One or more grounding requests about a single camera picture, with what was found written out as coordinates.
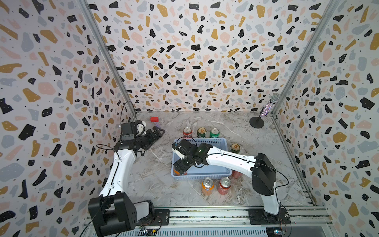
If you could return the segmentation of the green soda can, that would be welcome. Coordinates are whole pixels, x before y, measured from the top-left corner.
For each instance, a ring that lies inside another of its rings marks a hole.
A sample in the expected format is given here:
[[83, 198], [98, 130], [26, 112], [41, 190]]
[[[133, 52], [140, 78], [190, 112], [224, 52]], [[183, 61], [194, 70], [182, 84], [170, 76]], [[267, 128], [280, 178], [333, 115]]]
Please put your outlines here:
[[219, 131], [219, 129], [218, 128], [212, 128], [211, 130], [210, 130], [210, 138], [218, 138], [219, 137], [219, 135], [220, 135], [220, 131]]

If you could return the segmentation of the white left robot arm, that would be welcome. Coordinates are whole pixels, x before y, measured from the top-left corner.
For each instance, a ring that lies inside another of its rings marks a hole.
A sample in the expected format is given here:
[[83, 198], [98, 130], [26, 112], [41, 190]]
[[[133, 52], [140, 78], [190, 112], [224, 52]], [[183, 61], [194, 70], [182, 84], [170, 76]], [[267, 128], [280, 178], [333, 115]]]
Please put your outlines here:
[[99, 197], [92, 198], [88, 211], [94, 230], [99, 237], [132, 231], [137, 225], [151, 225], [156, 220], [151, 200], [133, 203], [126, 193], [128, 178], [138, 153], [144, 155], [157, 142], [165, 130], [157, 126], [128, 128], [121, 132], [113, 147], [114, 162]]

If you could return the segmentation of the dark green beer can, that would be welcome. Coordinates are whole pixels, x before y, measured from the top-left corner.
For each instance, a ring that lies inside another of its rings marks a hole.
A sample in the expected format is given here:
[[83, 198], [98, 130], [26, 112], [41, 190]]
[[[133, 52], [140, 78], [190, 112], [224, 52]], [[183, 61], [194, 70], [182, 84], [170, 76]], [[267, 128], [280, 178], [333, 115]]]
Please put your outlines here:
[[230, 152], [231, 153], [239, 154], [240, 150], [241, 150], [241, 148], [240, 148], [239, 144], [237, 144], [237, 143], [231, 144], [231, 147], [230, 147]]

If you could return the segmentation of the red cola can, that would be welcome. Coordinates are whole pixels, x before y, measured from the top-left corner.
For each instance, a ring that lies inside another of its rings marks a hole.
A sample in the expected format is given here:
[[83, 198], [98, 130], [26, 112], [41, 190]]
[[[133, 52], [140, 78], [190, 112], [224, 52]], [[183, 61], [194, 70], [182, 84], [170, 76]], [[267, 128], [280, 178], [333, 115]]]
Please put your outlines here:
[[192, 129], [190, 127], [185, 127], [183, 129], [183, 137], [184, 138], [192, 138]]

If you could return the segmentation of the red soda can front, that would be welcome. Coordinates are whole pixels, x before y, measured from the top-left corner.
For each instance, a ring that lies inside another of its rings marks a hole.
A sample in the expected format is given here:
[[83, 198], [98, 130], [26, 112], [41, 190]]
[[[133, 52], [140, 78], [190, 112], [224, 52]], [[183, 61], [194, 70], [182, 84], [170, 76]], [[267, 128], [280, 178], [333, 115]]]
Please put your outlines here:
[[218, 184], [219, 194], [226, 195], [229, 192], [231, 185], [232, 185], [231, 180], [228, 177], [222, 177], [219, 180], [219, 184]]

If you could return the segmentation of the green and cream can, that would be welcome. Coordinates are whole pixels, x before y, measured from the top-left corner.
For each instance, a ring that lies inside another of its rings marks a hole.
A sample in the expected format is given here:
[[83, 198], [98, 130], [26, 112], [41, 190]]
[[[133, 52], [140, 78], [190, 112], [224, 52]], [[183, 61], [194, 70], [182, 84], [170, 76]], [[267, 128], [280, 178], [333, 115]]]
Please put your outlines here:
[[197, 132], [197, 138], [205, 138], [207, 135], [207, 130], [204, 127], [200, 127]]

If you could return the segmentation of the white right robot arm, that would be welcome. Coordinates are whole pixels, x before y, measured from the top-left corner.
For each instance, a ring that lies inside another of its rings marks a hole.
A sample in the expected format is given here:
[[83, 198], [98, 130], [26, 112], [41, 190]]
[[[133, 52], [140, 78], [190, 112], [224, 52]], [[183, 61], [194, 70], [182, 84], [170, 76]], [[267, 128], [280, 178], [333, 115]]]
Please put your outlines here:
[[207, 143], [197, 146], [185, 139], [173, 143], [172, 151], [179, 157], [173, 168], [180, 175], [193, 166], [205, 165], [225, 167], [251, 177], [253, 190], [261, 195], [263, 201], [263, 213], [256, 217], [272, 224], [279, 221], [282, 211], [276, 194], [277, 171], [265, 154], [245, 156]]

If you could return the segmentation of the red soda can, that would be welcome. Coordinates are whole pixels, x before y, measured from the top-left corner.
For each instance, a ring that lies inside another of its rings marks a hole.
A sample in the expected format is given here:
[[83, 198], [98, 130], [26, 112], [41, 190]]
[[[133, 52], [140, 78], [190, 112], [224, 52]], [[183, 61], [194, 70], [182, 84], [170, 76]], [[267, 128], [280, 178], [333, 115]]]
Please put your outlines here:
[[232, 177], [234, 179], [238, 179], [242, 176], [242, 173], [241, 172], [238, 172], [238, 171], [235, 171], [235, 170], [232, 170]]
[[222, 177], [219, 180], [219, 184], [218, 184], [219, 194], [226, 195], [229, 192], [231, 185], [232, 185], [231, 180], [228, 177]]

